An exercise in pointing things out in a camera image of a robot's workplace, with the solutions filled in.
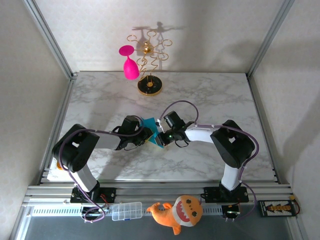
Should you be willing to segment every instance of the pink silicone wine glass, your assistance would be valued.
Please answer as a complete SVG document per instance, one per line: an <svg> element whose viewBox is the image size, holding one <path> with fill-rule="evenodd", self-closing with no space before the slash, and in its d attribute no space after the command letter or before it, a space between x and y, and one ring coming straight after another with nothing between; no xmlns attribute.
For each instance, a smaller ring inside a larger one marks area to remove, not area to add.
<svg viewBox="0 0 320 240"><path fill-rule="evenodd" d="M131 45L124 45L119 49L119 54L127 57L123 65L123 72L125 78L128 80L135 80L140 74L137 63L129 57L129 55L133 54L134 51L135 49Z"/></svg>

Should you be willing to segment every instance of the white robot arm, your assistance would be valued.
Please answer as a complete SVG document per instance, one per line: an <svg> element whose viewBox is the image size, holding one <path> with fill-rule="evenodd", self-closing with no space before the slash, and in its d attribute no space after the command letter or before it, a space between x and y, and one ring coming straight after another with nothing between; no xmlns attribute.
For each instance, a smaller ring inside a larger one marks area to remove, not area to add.
<svg viewBox="0 0 320 240"><path fill-rule="evenodd" d="M215 145L225 162L224 174L219 186L221 196L217 201L234 202L237 199L234 197L235 193L241 185L242 166L255 149L250 138L241 134L240 127L232 120L226 121L219 129L215 129L210 126L194 125L193 122L185 123L175 111L164 116L164 119L170 129L156 136L158 145L166 146L172 142L177 144L177 141L184 141L186 144L201 141ZM54 146L52 153L56 159L60 159L80 189L85 191L91 200L96 201L101 194L100 184L87 165L92 151L94 149L118 151L127 145L138 147L152 135L152 131L143 125L140 126L140 121L134 116L127 116L122 125L112 132L94 131L76 124Z"/></svg>

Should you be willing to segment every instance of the plush toy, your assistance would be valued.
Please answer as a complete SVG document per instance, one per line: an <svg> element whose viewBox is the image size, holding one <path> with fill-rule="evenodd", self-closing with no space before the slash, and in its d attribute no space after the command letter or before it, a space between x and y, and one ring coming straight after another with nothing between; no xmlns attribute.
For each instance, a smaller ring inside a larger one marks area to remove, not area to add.
<svg viewBox="0 0 320 240"><path fill-rule="evenodd" d="M193 196L183 195L176 199L174 206L164 203L164 211L159 210L160 202L148 207L154 220L161 225L172 227L174 235L181 232L181 225L193 227L199 222L203 209L198 199Z"/></svg>

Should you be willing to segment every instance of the clear plastic box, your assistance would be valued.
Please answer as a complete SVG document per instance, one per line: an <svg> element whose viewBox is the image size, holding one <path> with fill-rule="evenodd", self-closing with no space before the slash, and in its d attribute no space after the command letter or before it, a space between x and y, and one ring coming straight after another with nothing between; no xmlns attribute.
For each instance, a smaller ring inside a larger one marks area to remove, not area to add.
<svg viewBox="0 0 320 240"><path fill-rule="evenodd" d="M112 220L131 220L142 218L142 203L141 202L128 202L114 204L112 206Z"/></svg>

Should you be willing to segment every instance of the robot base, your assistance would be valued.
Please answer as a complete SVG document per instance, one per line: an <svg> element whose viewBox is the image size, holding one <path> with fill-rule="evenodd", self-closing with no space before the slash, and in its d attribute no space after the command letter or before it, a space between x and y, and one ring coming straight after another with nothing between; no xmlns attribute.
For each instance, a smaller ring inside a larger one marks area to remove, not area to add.
<svg viewBox="0 0 320 240"><path fill-rule="evenodd" d="M97 204L104 204L105 201L100 197L100 195L103 194L105 196L106 201L109 204L113 204L115 202L116 198L116 188L114 187L100 187L98 189L98 193L94 199L94 202ZM77 187L72 189L72 194L70 198L71 204L86 204L88 201L83 196L83 194L78 190Z"/></svg>
<svg viewBox="0 0 320 240"><path fill-rule="evenodd" d="M204 194L201 195L206 203L248 203L249 197L245 186L238 186L235 190L229 191L223 186L204 187Z"/></svg>

